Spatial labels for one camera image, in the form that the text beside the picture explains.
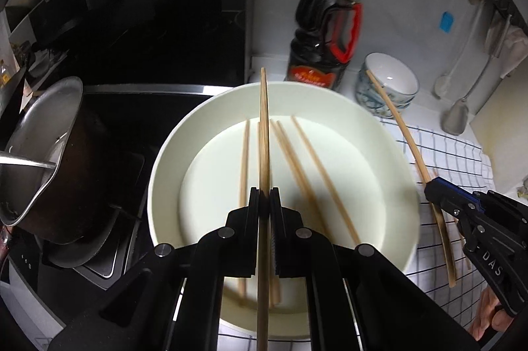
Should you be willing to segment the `right human hand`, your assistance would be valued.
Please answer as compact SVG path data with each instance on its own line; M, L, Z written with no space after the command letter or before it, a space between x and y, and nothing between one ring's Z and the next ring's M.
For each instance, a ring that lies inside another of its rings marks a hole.
M490 287L486 287L480 295L476 316L468 329L475 340L480 340L488 328L505 332L514 318L504 309L499 309L499 297Z

